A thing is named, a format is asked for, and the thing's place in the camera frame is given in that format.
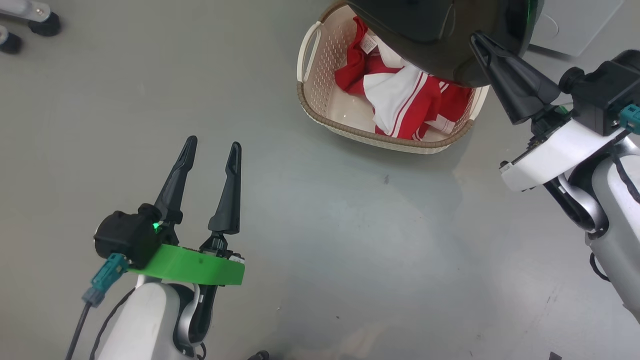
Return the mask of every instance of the laundry basket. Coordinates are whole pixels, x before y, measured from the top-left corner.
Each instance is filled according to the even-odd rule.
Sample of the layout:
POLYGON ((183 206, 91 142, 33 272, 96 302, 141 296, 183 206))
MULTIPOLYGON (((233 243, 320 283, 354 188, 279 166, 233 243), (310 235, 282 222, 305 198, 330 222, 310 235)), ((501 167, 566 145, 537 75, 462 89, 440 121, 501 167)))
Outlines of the laundry basket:
POLYGON ((305 35, 298 54, 298 98, 307 115, 334 133, 369 145, 416 154, 435 154, 458 141, 473 126, 489 87, 473 89, 469 104, 449 135, 427 131, 422 141, 405 140, 374 132, 372 106, 343 92, 334 73, 346 64, 347 47, 356 34, 355 13, 340 1, 325 11, 305 35), (305 57, 310 55, 307 64, 305 57))

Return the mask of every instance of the tag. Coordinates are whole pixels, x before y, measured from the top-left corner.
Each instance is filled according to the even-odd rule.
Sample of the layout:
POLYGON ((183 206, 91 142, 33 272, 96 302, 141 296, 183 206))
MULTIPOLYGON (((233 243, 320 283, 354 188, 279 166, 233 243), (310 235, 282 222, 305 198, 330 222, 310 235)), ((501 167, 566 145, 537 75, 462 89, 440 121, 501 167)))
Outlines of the tag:
POLYGON ((504 174, 504 172, 505 172, 505 171, 507 171, 507 170, 511 169, 512 167, 513 167, 513 164, 512 164, 512 163, 508 163, 507 165, 504 165, 503 167, 501 167, 501 168, 499 169, 499 170, 500 170, 500 173, 501 173, 501 174, 504 174))
POLYGON ((236 263, 240 263, 240 264, 244 264, 244 259, 243 258, 239 258, 235 255, 231 255, 229 257, 229 261, 235 261, 236 263))
POLYGON ((378 44, 369 34, 365 34, 362 38, 362 41, 360 42, 360 47, 366 54, 369 54, 371 51, 373 51, 376 46, 378 46, 378 44))

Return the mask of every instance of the gray floor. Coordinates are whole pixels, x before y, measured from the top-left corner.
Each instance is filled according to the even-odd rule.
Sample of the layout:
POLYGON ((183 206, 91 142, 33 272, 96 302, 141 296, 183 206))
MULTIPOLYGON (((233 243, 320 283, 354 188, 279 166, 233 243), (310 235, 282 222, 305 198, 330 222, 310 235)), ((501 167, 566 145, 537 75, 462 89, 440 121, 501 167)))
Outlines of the gray floor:
MULTIPOLYGON (((52 0, 60 36, 8 23, 26 46, 0 56, 3 359, 63 357, 102 263, 96 226, 152 202, 192 134, 185 246, 207 237, 231 141, 244 148, 231 247, 247 271, 219 291, 210 359, 637 359, 640 325, 592 273, 581 232, 543 190, 502 184, 497 165, 528 134, 493 93, 473 131, 433 156, 307 118, 296 55, 328 3, 52 0)), ((592 69, 640 47, 638 15, 627 1, 580 58, 527 58, 556 80, 592 69)), ((134 281, 90 314, 76 359, 134 281)))

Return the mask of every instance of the chair leg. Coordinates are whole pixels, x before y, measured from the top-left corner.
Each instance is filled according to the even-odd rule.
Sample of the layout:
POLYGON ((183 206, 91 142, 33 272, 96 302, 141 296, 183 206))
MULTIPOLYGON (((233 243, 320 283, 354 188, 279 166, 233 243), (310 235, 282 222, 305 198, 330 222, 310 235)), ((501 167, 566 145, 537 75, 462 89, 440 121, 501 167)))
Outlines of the chair leg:
POLYGON ((0 13, 20 17, 29 21, 29 29, 44 37, 60 32, 60 18, 48 4, 32 0, 0 0, 0 13))
POLYGON ((269 360, 269 353, 262 350, 251 356, 249 360, 269 360))
POLYGON ((10 33, 6 27, 0 26, 0 52, 5 54, 17 54, 22 47, 22 39, 16 34, 10 33))

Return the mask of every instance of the blue cable connector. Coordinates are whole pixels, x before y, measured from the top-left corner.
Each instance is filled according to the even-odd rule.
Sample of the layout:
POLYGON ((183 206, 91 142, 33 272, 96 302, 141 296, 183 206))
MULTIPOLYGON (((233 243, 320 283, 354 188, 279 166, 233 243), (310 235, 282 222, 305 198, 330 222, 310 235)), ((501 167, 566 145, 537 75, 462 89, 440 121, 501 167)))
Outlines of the blue cable connector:
POLYGON ((640 108, 631 104, 622 109, 620 112, 620 126, 640 135, 640 108))
POLYGON ((107 290, 127 272, 128 268, 129 263, 124 255, 111 254, 91 280, 91 288, 88 288, 82 296, 84 302, 91 304, 92 307, 98 307, 104 300, 107 290))

